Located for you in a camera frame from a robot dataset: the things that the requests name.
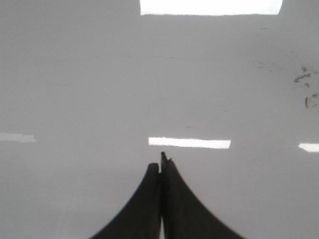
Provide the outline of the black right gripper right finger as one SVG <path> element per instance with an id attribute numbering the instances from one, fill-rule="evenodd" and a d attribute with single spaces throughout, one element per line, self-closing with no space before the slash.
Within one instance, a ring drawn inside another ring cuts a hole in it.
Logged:
<path id="1" fill-rule="evenodd" d="M 194 195 L 172 159 L 161 153 L 162 218 L 166 239 L 241 239 Z"/>

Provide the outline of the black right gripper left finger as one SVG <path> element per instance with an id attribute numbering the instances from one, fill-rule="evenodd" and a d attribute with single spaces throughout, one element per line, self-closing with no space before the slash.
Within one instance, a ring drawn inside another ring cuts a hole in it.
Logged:
<path id="1" fill-rule="evenodd" d="M 151 163 L 125 206 L 93 239 L 158 239 L 160 237 L 161 178 L 159 165 Z"/>

